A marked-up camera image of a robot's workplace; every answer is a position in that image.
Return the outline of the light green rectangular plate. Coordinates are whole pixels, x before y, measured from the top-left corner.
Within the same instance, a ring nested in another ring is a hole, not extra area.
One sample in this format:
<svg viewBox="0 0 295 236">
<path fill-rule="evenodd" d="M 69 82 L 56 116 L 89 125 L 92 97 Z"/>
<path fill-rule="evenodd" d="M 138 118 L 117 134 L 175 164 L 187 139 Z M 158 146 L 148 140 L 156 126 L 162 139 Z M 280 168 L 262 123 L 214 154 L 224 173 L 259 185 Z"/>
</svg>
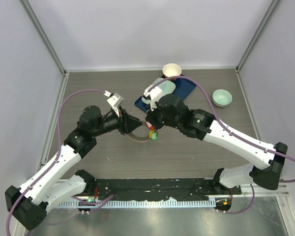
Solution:
<svg viewBox="0 0 295 236">
<path fill-rule="evenodd" d="M 156 80 L 154 80 L 153 83 L 145 89 L 145 92 L 147 92 L 149 88 L 151 88 L 153 85 L 157 84 L 158 82 L 160 82 L 162 80 L 163 80 L 163 78 L 157 78 Z M 173 91 L 176 88 L 176 85 L 173 82 L 166 80 L 166 81 L 160 83 L 157 87 L 159 87 L 159 89 L 157 89 L 157 88 L 154 88 L 154 89 L 156 89 L 157 92 L 161 91 L 161 93 L 158 94 L 156 98 L 153 98 L 154 102 L 158 102 L 159 99 L 164 95 L 173 93 Z"/>
</svg>

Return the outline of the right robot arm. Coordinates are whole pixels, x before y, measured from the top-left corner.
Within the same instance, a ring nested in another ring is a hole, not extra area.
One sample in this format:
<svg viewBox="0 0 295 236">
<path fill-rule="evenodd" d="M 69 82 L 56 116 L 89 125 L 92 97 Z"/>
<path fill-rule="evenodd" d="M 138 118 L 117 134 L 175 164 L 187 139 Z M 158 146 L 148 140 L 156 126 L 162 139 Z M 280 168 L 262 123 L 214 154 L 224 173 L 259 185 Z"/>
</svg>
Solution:
<svg viewBox="0 0 295 236">
<path fill-rule="evenodd" d="M 161 97 L 156 107 L 148 111 L 146 121 L 156 129 L 168 126 L 189 138 L 216 144 L 249 162 L 235 168 L 218 169 L 212 182 L 217 194 L 224 194 L 237 185 L 252 183 L 267 190 L 278 188 L 285 159 L 275 152 L 285 154 L 287 145 L 273 145 L 245 135 L 211 113 L 189 109 L 173 94 Z"/>
</svg>

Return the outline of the dark blue tray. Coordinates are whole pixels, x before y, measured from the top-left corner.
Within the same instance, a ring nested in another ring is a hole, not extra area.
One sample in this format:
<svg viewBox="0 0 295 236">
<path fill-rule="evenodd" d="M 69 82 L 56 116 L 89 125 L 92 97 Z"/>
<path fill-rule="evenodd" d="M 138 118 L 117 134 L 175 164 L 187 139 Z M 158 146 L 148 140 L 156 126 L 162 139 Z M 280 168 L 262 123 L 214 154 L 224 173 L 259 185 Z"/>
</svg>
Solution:
<svg viewBox="0 0 295 236">
<path fill-rule="evenodd" d="M 154 87 L 158 86 L 160 83 L 166 81 L 166 78 L 163 78 L 162 81 L 158 82 L 157 84 L 153 85 L 152 88 L 150 88 L 149 90 L 153 89 Z M 196 85 L 188 80 L 182 79 L 179 76 L 177 76 L 177 79 L 174 81 L 171 81 L 176 85 L 175 90 L 173 91 L 172 94 L 178 96 L 180 99 L 184 100 L 196 87 Z M 145 104 L 142 100 L 141 100 L 142 96 L 139 97 L 136 101 L 135 101 L 135 106 L 137 108 L 139 108 L 140 110 L 142 110 L 143 112 L 147 113 L 148 111 L 150 111 L 150 107 L 149 105 Z"/>
</svg>

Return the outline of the green key tag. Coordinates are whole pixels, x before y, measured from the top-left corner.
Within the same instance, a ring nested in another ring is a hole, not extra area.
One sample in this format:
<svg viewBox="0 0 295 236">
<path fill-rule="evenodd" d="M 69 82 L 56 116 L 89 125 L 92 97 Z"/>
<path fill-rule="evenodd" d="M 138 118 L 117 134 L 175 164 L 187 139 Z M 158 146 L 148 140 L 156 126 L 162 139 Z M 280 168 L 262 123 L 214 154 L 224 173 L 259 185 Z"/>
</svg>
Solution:
<svg viewBox="0 0 295 236">
<path fill-rule="evenodd" d="M 157 140 L 157 134 L 156 134 L 156 133 L 152 133 L 152 134 L 151 134 L 151 139 L 152 139 L 153 141 Z"/>
</svg>

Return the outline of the red key tag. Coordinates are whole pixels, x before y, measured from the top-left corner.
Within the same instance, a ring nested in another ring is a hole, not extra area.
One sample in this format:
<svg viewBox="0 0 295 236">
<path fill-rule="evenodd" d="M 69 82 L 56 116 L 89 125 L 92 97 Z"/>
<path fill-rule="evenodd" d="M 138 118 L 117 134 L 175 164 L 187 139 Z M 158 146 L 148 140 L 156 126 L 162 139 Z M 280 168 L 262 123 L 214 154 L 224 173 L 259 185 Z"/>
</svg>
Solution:
<svg viewBox="0 0 295 236">
<path fill-rule="evenodd" d="M 154 129 L 155 129 L 155 127 L 154 127 L 152 124 L 150 124 L 150 123 L 147 123 L 147 127 L 148 127 L 150 130 L 154 130 Z"/>
</svg>

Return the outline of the brown paper cup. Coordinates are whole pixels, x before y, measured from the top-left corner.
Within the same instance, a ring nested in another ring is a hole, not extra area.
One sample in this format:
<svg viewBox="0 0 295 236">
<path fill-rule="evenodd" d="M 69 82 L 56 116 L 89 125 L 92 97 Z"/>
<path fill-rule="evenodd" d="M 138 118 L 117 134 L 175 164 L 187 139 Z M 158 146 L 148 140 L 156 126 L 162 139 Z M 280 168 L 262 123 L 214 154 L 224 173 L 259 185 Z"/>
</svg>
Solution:
<svg viewBox="0 0 295 236">
<path fill-rule="evenodd" d="M 168 63 L 163 66 L 162 68 L 163 78 L 171 77 L 171 81 L 177 79 L 177 76 L 182 74 L 182 69 L 178 64 L 175 63 Z"/>
</svg>

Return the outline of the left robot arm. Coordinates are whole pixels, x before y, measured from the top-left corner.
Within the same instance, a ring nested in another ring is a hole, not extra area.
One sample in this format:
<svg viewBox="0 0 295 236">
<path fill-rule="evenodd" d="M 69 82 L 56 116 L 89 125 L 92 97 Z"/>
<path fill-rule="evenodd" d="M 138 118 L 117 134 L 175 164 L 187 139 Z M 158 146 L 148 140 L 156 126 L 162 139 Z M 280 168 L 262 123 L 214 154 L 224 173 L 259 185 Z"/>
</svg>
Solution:
<svg viewBox="0 0 295 236">
<path fill-rule="evenodd" d="M 54 184 L 96 146 L 96 137 L 114 130 L 126 135 L 142 125 L 142 121 L 123 108 L 112 108 L 105 115 L 97 106 L 84 108 L 77 127 L 60 144 L 54 157 L 21 186 L 12 185 L 6 189 L 4 195 L 9 212 L 6 233 L 10 235 L 11 218 L 31 231 L 43 222 L 56 204 L 66 198 L 80 193 L 90 196 L 95 190 L 95 178 L 84 170 L 78 171 L 63 184 Z"/>
</svg>

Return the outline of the light green bowl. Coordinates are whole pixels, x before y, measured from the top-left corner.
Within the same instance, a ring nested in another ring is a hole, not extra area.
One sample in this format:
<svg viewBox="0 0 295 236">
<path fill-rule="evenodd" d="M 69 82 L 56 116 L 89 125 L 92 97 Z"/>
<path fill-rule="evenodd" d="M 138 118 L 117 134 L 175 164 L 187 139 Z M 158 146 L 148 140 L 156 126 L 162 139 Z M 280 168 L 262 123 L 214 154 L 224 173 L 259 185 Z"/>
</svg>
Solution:
<svg viewBox="0 0 295 236">
<path fill-rule="evenodd" d="M 226 107 L 233 101 L 232 94 L 225 89 L 217 89 L 212 94 L 212 100 L 218 107 Z"/>
</svg>

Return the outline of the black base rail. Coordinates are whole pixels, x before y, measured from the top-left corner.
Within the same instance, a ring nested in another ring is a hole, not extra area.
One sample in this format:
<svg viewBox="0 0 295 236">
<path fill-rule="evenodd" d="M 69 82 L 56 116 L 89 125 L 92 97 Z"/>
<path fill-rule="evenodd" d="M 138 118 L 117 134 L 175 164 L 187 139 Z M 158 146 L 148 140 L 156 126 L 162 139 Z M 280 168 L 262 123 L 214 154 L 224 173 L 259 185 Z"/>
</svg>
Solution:
<svg viewBox="0 0 295 236">
<path fill-rule="evenodd" d="M 99 200 L 113 195 L 114 201 L 201 201 L 212 195 L 240 195 L 241 188 L 228 189 L 205 178 L 127 178 L 97 179 L 88 193 Z"/>
</svg>

